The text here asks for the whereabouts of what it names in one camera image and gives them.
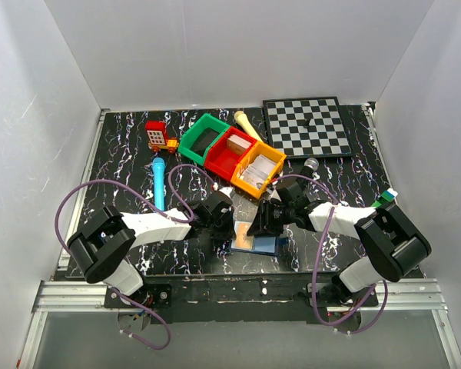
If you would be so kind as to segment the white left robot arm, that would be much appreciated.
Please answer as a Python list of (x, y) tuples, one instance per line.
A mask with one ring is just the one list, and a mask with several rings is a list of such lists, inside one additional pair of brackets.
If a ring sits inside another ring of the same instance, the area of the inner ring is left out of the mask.
[(175, 221), (189, 218), (182, 205), (166, 211), (164, 216), (156, 212), (121, 213), (113, 206), (105, 206), (69, 238), (68, 250), (89, 284), (103, 281), (131, 296), (144, 282), (135, 266), (125, 260), (128, 252), (143, 244), (183, 241), (200, 234), (222, 241), (234, 238), (233, 192), (224, 187), (203, 201), (192, 201), (189, 206), (195, 218), (188, 224)]

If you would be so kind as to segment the navy blue card holder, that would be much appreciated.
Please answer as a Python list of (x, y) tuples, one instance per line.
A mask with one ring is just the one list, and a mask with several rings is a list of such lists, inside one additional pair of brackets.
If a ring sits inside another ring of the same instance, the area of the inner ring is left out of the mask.
[(251, 254), (278, 256), (281, 249), (288, 245), (288, 238), (279, 237), (254, 237), (254, 248), (251, 251), (238, 251)]

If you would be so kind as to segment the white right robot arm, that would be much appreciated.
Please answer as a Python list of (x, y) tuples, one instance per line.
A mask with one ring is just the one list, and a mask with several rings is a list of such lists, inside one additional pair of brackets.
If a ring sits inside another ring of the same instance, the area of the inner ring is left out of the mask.
[(332, 231), (359, 240), (365, 257), (316, 288), (319, 300), (346, 303), (379, 281), (398, 282), (430, 256), (429, 241), (394, 200), (367, 208), (311, 201), (306, 194), (308, 181), (303, 175), (287, 175), (278, 181), (277, 196), (260, 202), (247, 233), (255, 238), (279, 236), (285, 225), (295, 224), (308, 231)]

